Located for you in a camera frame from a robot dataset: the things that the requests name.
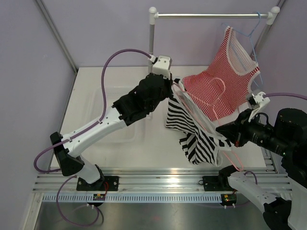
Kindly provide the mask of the pink wire hanger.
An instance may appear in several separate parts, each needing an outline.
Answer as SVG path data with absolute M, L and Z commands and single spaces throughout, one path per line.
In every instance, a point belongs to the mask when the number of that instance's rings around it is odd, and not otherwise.
M 223 87 L 223 90 L 222 90 L 221 94 L 220 94 L 219 96 L 217 96 L 217 98 L 216 98 L 216 99 L 214 100 L 214 102 L 211 103 L 211 104 L 206 103 L 205 101 L 203 101 L 202 99 L 198 98 L 198 97 L 195 96 L 194 94 L 189 93 L 188 91 L 186 91 L 186 90 L 184 89 L 183 83 L 182 83 L 182 84 L 174 84 L 174 83 L 173 83 L 173 84 L 172 84 L 172 89 L 174 88 L 173 85 L 175 85 L 176 87 L 178 87 L 178 88 L 180 89 L 180 91 L 181 91 L 183 94 L 187 94 L 192 102 L 194 102 L 194 100 L 195 100 L 195 101 L 199 102 L 199 103 L 202 104 L 202 105 L 206 105 L 207 107 L 211 107 L 211 108 L 212 108 L 212 111 L 213 111 L 213 113 L 214 113 L 214 115 L 215 115 L 216 121 L 217 121 L 218 124 L 220 125 L 221 123 L 220 123 L 220 121 L 219 121 L 219 119 L 218 119 L 218 116 L 217 116 L 217 113 L 216 113 L 216 111 L 215 111 L 215 104 L 216 104 L 217 101 L 220 99 L 220 97 L 225 93 L 226 87 L 225 87 L 224 81 L 223 81 L 222 79 L 220 79 L 220 78 L 213 78 L 213 79 L 211 79 L 211 80 L 209 81 L 208 84 L 211 84 L 213 81 L 220 81 L 220 82 L 221 82 L 221 85 L 222 85 L 222 87 Z M 235 152 L 233 152 L 233 150 L 232 150 L 231 148 L 226 149 L 226 150 L 223 150 L 223 149 L 221 149 L 221 148 L 219 147 L 219 145 L 218 145 L 218 148 L 219 148 L 219 149 L 218 149 L 217 154 L 219 154 L 219 152 L 222 152 L 222 153 L 224 154 L 224 156 L 230 161 L 230 163 L 234 166 L 234 168 L 235 168 L 236 170 L 238 170 L 238 171 L 240 171 L 240 172 L 244 170 L 244 166 L 243 166 L 243 164 L 242 164 L 240 158 L 237 156 L 237 154 L 236 154 Z M 228 154 L 226 153 L 227 151 L 231 152 L 231 153 L 236 157 L 237 161 L 239 162 L 239 164 L 240 164 L 240 166 L 241 166 L 240 168 L 237 167 L 237 166 L 235 165 L 235 163 L 229 158 Z

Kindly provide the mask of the black white striped tank top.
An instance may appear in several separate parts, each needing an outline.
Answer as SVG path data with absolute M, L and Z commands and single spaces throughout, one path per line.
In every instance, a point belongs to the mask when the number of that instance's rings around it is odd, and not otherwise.
M 173 85 L 172 97 L 168 99 L 165 127 L 184 133 L 180 146 L 192 164 L 209 163 L 219 167 L 223 163 L 222 152 L 232 147 L 229 140 L 215 131 L 216 125 L 203 111 Z

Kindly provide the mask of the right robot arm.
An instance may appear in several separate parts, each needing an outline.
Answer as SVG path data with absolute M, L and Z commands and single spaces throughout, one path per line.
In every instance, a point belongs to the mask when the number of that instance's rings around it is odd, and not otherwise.
M 219 171 L 218 185 L 242 193 L 262 213 L 272 230 L 305 230 L 307 228 L 307 114 L 299 109 L 284 108 L 275 124 L 262 124 L 252 110 L 241 112 L 238 118 L 219 126 L 216 131 L 236 147 L 252 142 L 282 157 L 282 167 L 290 178 L 292 199 L 285 200 L 267 193 L 243 172 L 229 166 Z

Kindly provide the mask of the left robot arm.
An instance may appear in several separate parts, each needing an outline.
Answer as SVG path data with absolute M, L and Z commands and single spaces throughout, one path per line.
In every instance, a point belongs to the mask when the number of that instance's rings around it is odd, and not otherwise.
M 104 108 L 104 114 L 67 134 L 55 132 L 50 139 L 63 176 L 77 176 L 92 190 L 103 187 L 105 177 L 98 165 L 82 157 L 91 145 L 107 135 L 130 126 L 152 113 L 160 102 L 172 96 L 172 75 L 150 73 L 128 94 Z

